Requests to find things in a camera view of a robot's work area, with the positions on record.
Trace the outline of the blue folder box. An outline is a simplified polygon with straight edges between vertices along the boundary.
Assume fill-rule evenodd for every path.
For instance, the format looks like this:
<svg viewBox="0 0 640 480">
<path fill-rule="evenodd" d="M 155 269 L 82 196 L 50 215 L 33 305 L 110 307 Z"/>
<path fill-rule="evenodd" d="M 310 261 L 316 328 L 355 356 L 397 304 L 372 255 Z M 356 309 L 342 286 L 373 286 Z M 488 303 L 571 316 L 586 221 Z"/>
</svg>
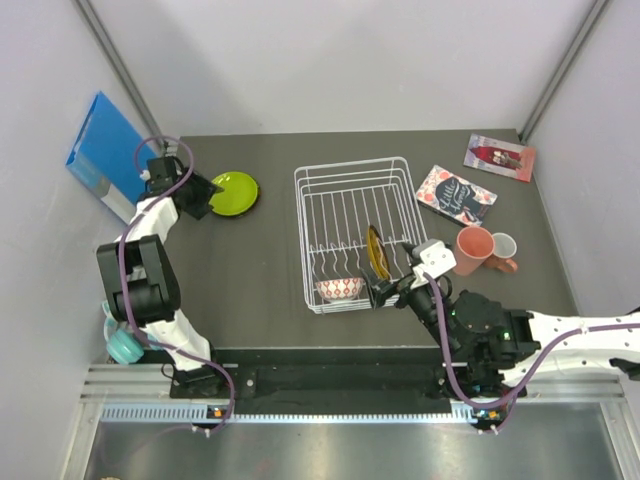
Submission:
<svg viewBox="0 0 640 480">
<path fill-rule="evenodd" d="M 145 190 L 135 160 L 144 167 L 156 157 L 128 119 L 102 92 L 95 95 L 66 168 L 117 217 L 129 222 Z"/>
</svg>

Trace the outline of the red purple book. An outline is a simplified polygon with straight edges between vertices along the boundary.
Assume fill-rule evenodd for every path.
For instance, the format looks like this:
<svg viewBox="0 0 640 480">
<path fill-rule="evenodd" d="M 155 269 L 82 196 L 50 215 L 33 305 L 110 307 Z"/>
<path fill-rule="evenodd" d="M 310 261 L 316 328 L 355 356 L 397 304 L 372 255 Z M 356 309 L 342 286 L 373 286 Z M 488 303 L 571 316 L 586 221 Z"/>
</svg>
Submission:
<svg viewBox="0 0 640 480">
<path fill-rule="evenodd" d="M 530 183 L 537 150 L 534 147 L 472 134 L 463 165 L 476 170 Z"/>
</svg>

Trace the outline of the teal object behind arm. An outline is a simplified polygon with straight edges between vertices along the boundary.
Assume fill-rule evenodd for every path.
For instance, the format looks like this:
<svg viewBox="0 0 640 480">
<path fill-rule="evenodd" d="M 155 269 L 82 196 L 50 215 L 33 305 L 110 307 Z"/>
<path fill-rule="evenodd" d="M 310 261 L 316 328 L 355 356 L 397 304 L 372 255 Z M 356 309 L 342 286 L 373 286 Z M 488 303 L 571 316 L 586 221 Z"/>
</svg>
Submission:
<svg viewBox="0 0 640 480">
<path fill-rule="evenodd" d="M 106 300 L 101 303 L 101 308 L 105 315 L 103 337 L 109 356 L 121 365 L 139 362 L 145 353 L 142 343 L 127 323 L 114 317 Z"/>
</svg>

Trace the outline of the yellow plate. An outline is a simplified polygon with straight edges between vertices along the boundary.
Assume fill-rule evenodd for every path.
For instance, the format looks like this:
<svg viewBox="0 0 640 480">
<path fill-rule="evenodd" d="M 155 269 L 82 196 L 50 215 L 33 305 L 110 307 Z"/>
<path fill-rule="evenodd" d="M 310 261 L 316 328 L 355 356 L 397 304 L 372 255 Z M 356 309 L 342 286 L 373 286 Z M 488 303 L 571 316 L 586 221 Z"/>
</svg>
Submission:
<svg viewBox="0 0 640 480">
<path fill-rule="evenodd" d="M 389 281 L 391 279 L 391 273 L 386 250 L 381 236 L 374 225 L 368 226 L 366 241 L 369 261 L 373 271 L 380 279 Z"/>
</svg>

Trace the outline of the red patterned white bowl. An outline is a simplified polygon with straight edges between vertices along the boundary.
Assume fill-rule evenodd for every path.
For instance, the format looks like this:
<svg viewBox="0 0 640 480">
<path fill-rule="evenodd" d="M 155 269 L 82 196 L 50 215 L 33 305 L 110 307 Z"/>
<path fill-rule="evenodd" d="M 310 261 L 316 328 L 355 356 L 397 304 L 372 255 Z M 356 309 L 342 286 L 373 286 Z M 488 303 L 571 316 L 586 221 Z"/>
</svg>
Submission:
<svg viewBox="0 0 640 480">
<path fill-rule="evenodd" d="M 323 280 L 315 283 L 317 293 L 329 303 L 352 301 L 360 296 L 364 287 L 362 277 Z"/>
</svg>

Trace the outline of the Little Women book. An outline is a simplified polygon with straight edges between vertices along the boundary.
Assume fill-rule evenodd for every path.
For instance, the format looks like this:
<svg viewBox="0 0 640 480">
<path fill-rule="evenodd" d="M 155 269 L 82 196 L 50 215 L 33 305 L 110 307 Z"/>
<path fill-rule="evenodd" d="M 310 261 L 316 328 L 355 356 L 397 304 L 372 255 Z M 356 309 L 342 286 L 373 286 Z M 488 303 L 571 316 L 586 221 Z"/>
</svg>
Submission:
<svg viewBox="0 0 640 480">
<path fill-rule="evenodd" d="M 462 226 L 481 226 L 498 195 L 434 165 L 416 191 L 421 206 Z"/>
</svg>

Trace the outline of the pink plastic cup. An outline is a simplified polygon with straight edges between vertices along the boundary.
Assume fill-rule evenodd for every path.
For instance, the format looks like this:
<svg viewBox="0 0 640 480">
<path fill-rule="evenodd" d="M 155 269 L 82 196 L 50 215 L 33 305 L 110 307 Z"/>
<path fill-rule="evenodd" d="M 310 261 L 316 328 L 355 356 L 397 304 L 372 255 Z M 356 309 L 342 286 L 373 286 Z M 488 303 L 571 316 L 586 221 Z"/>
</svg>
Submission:
<svg viewBox="0 0 640 480">
<path fill-rule="evenodd" d="M 492 234 L 477 226 L 468 226 L 460 230 L 454 245 L 456 266 L 453 271 L 460 276 L 468 276 L 479 268 L 495 250 Z"/>
</svg>

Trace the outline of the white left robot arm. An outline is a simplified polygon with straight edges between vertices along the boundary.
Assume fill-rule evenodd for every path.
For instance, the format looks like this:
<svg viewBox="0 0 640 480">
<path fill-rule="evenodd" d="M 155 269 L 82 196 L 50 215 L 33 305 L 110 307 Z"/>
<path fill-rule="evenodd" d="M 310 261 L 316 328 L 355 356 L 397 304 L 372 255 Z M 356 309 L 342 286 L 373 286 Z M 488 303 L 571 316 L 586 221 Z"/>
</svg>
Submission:
<svg viewBox="0 0 640 480">
<path fill-rule="evenodd" d="M 97 251 L 106 301 L 116 321 L 127 322 L 140 341 L 169 355 L 172 397 L 213 397 L 229 386 L 227 374 L 213 363 L 214 348 L 181 309 L 164 243 L 181 215 L 209 215 L 209 201 L 221 189 L 175 156 L 149 160 L 142 177 L 145 190 L 125 232 Z"/>
</svg>

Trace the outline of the black plate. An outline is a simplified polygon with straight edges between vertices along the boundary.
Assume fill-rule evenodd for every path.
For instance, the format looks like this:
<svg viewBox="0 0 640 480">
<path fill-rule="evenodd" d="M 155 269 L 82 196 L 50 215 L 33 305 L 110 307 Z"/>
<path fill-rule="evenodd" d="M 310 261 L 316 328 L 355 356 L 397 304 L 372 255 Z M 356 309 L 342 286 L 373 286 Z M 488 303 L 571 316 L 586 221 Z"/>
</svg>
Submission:
<svg viewBox="0 0 640 480">
<path fill-rule="evenodd" d="M 257 207 L 260 203 L 261 195 L 262 195 L 262 187 L 258 180 L 255 180 L 256 183 L 256 199 L 254 202 L 254 207 Z"/>
</svg>

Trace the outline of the white wire dish rack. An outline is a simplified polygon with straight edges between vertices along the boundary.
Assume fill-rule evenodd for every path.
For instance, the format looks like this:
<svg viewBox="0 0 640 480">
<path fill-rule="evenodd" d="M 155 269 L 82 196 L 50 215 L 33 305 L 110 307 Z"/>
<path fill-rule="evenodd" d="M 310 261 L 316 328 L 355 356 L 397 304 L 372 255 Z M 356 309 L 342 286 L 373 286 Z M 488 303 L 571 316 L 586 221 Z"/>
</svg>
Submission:
<svg viewBox="0 0 640 480">
<path fill-rule="evenodd" d="M 365 290 L 352 301 L 329 303 L 315 283 L 362 277 L 373 271 L 367 229 L 384 244 L 391 279 L 410 270 L 403 242 L 421 244 L 427 233 L 406 159 L 388 157 L 302 166 L 294 171 L 304 300 L 315 314 L 368 309 Z"/>
</svg>

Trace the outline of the lime green plate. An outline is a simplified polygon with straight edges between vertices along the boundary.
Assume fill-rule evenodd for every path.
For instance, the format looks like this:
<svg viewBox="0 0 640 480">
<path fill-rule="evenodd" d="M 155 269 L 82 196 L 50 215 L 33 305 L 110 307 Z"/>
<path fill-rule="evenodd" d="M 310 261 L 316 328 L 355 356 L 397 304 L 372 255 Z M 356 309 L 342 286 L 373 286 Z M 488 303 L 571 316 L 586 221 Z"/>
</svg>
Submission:
<svg viewBox="0 0 640 480">
<path fill-rule="evenodd" d="M 256 183 L 251 175 L 230 171 L 216 176 L 212 182 L 224 188 L 222 193 L 214 195 L 210 201 L 215 214 L 237 217 L 247 213 L 254 206 Z"/>
</svg>

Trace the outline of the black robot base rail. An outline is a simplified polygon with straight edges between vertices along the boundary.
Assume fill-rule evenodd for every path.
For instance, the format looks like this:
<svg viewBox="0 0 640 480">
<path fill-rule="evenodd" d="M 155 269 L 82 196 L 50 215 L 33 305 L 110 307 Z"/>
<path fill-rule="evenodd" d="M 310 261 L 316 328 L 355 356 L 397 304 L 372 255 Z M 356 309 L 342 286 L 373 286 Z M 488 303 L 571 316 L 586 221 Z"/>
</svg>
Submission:
<svg viewBox="0 0 640 480">
<path fill-rule="evenodd" d="M 429 347 L 219 349 L 209 365 L 174 368 L 171 395 L 233 397 L 242 413 L 426 410 L 456 397 L 441 353 Z"/>
</svg>

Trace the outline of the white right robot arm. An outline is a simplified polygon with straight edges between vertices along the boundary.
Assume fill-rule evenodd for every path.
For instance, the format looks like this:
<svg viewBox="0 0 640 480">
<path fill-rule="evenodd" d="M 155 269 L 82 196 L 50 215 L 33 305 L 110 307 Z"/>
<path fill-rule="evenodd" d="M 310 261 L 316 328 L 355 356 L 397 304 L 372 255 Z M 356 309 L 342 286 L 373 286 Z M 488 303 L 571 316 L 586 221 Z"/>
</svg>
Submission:
<svg viewBox="0 0 640 480">
<path fill-rule="evenodd" d="M 554 316 L 507 309 L 463 290 L 450 299 L 440 280 L 456 265 L 441 241 L 406 243 L 410 271 L 390 277 L 386 250 L 372 241 L 373 270 L 362 275 L 372 308 L 389 299 L 410 308 L 440 347 L 444 384 L 459 398 L 519 392 L 534 377 L 587 372 L 639 378 L 639 314 L 614 317 Z"/>
</svg>

